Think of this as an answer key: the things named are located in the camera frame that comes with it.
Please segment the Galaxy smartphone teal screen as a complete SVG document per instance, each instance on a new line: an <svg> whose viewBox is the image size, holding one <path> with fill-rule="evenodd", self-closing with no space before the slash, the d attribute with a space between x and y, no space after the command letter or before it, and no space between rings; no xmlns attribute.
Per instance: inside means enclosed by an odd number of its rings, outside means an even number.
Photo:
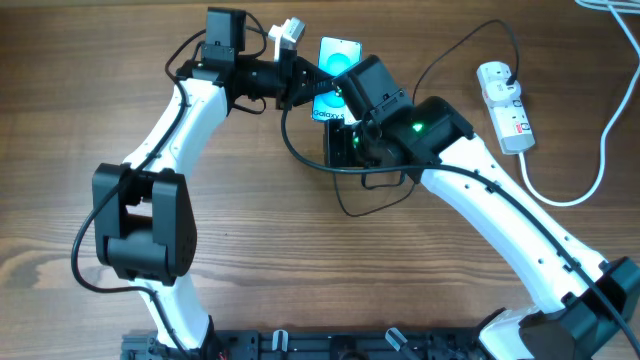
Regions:
<svg viewBox="0 0 640 360"><path fill-rule="evenodd" d="M362 45L360 42L322 37L318 54L318 67L336 77L361 60ZM342 97L335 91L318 95L314 98L311 117L315 121L342 120L345 125L352 125L356 119L351 114Z"/></svg>

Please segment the white power strip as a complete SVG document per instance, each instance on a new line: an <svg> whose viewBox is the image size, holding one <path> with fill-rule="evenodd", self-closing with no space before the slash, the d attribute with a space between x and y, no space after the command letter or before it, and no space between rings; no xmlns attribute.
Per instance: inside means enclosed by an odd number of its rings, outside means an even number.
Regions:
<svg viewBox="0 0 640 360"><path fill-rule="evenodd" d="M476 71L476 75L482 95L482 90L486 83L494 80L504 80L508 84L512 73L507 64L491 61L481 64ZM531 125L521 101L521 95L519 99L514 100L509 106L495 108L487 106L487 109L503 154L517 155L525 152L535 144Z"/></svg>

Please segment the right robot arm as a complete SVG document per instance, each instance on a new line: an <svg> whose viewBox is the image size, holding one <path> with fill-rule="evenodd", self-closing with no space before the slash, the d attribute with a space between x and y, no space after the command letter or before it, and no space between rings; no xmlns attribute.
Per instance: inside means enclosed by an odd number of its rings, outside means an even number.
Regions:
<svg viewBox="0 0 640 360"><path fill-rule="evenodd" d="M496 163L444 99L414 104L376 56L332 84L355 117L336 142L344 167L406 173L459 212L511 266L532 303L502 310L478 338L496 359L589 359L628 332L639 269L606 260L568 233Z"/></svg>

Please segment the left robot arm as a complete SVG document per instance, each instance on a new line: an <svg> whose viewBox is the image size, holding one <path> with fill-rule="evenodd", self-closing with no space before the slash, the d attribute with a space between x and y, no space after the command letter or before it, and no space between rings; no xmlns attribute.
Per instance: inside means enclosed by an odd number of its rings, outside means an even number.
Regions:
<svg viewBox="0 0 640 360"><path fill-rule="evenodd" d="M246 52L248 31L274 44L271 60ZM174 92L151 133L123 162L96 169L87 225L99 262L123 280L124 291L143 297L154 319L157 334L142 356L226 356L189 274L197 229L188 180L239 98L274 99L283 107L329 89L329 75L297 54L304 32L297 18L262 30L247 11L209 8L205 28L190 38L194 55L180 67L165 66Z"/></svg>

